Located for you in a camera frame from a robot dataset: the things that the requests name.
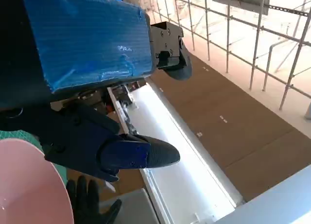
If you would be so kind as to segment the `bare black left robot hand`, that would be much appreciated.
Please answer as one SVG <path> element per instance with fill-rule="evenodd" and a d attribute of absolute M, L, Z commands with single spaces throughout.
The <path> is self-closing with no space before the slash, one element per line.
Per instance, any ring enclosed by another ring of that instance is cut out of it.
<path fill-rule="evenodd" d="M 151 24 L 120 0 L 0 0 L 0 128 L 39 138 L 49 162 L 108 182 L 122 169 L 177 163 L 162 140 L 120 134 L 107 116 L 74 101 L 51 102 L 152 75 L 192 75 L 183 31 Z"/>

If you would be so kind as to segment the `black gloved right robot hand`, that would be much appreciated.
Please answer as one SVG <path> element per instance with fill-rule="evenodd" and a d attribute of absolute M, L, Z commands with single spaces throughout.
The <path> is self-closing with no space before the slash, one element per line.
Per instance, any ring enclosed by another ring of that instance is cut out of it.
<path fill-rule="evenodd" d="M 76 224 L 113 224 L 121 209 L 122 201 L 116 200 L 105 213 L 100 213 L 99 188 L 95 180 L 87 181 L 81 175 L 77 181 L 68 180 L 69 195 Z"/>

